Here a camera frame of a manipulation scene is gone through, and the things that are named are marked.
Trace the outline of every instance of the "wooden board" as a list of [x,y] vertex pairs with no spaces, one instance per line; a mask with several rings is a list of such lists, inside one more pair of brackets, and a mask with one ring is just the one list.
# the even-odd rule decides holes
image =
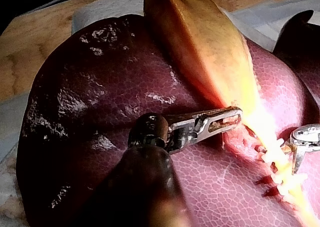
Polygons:
[[[96,0],[69,0],[15,18],[0,36],[0,101],[28,92],[49,54],[71,35],[75,10]],[[265,0],[214,0],[228,11]]]

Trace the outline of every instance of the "porcine liver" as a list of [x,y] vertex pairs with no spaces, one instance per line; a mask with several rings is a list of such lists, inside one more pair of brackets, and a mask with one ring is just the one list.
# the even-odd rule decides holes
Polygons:
[[[75,33],[43,64],[30,92],[16,165],[32,227],[65,226],[77,217],[121,159],[140,115],[214,108],[155,39],[141,16],[104,19]],[[248,46],[277,134],[287,138],[292,128],[318,121],[310,114],[318,107],[296,75],[256,44]],[[252,153],[239,145],[244,155]],[[171,156],[199,226],[300,226],[277,197],[262,196],[272,186],[256,184],[268,174],[265,164],[242,156],[223,150],[220,137]],[[313,207],[319,213],[318,202]]]

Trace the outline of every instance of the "wooden table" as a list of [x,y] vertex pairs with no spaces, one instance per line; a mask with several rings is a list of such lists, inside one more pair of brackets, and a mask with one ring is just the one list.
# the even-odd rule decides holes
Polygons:
[[[93,1],[96,0],[69,0],[11,22],[0,36],[0,102],[30,90],[43,62],[71,35],[73,13]],[[235,11],[265,0],[213,1]]]

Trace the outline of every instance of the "liver lobe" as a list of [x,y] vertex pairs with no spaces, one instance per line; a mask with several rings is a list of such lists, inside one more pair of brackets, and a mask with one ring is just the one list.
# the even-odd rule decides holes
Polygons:
[[[318,107],[296,75],[256,44],[248,46],[277,134],[287,138],[292,128],[318,121],[310,114]],[[77,32],[38,72],[23,119],[16,172],[30,225],[64,226],[76,218],[121,159],[140,115],[213,108],[171,66],[143,17],[104,19]],[[254,150],[243,140],[241,154],[236,144],[223,150],[214,137],[172,155],[199,225],[300,226],[279,198],[262,196],[272,185],[255,183],[270,170],[246,158]]]

